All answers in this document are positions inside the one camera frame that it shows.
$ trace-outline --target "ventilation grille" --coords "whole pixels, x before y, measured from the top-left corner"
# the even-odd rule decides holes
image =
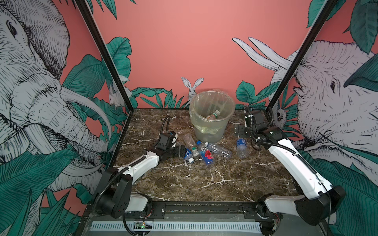
[[[199,221],[156,221],[152,223],[153,231],[232,231],[260,233],[259,222],[199,222]],[[127,221],[130,229],[134,221]],[[93,221],[90,231],[126,231],[123,222]]]

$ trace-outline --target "elephant eye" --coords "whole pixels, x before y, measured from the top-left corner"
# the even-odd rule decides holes
[[[6,25],[8,26],[8,29],[11,32],[11,34],[13,35],[13,37],[15,37],[16,34],[17,34],[17,30],[13,27],[12,23],[10,21],[7,21]]]
[[[332,81],[331,89],[332,89],[333,93],[335,93],[335,86],[336,86],[336,83],[334,81]]]

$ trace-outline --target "plastic bottle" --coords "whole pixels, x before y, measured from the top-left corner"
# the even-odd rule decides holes
[[[247,141],[245,139],[239,138],[236,141],[236,149],[237,149],[237,154],[240,159],[244,159],[248,157],[247,153]]]
[[[195,148],[196,144],[190,134],[184,134],[183,135],[183,140],[186,144],[186,146],[189,147],[189,150],[191,149],[193,152],[193,156],[198,156],[200,153],[198,150]]]
[[[211,154],[208,147],[206,147],[206,145],[204,143],[202,143],[201,141],[197,141],[197,146],[200,150],[200,154],[201,154],[202,159],[205,162],[205,164],[207,166],[213,164],[214,163],[214,157]]]
[[[209,116],[206,117],[208,120],[216,120],[218,119],[218,116],[220,115],[220,112],[218,110],[215,110],[215,112]]]
[[[205,145],[208,147],[208,149],[215,154],[220,155],[221,157],[225,158],[231,158],[232,157],[232,152],[228,149],[225,149],[224,147],[221,147],[219,145],[205,142]]]
[[[193,154],[189,149],[186,149],[184,160],[187,160],[190,163],[194,163]]]

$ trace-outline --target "brown marble surface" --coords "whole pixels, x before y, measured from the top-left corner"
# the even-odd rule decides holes
[[[129,164],[142,155],[143,148],[152,146],[167,114],[171,116],[169,130],[178,134],[178,142],[183,142],[180,135],[186,133],[197,141],[188,110],[135,110],[115,166]],[[231,159],[214,155],[215,164],[207,168],[201,158],[193,164],[170,158],[139,178],[133,192],[155,201],[256,201],[268,193],[296,195],[289,172],[264,148],[256,151],[248,143],[248,158],[238,158],[233,132],[234,124],[243,122],[240,114],[236,111],[231,117],[218,142],[233,152]]]

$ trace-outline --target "trash can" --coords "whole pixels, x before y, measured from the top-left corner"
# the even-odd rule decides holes
[[[220,112],[218,119],[206,119],[215,110]],[[234,112],[234,100],[225,92],[219,90],[204,91],[197,94],[193,97],[189,106],[190,120],[194,126],[195,135],[202,142],[218,142]]]

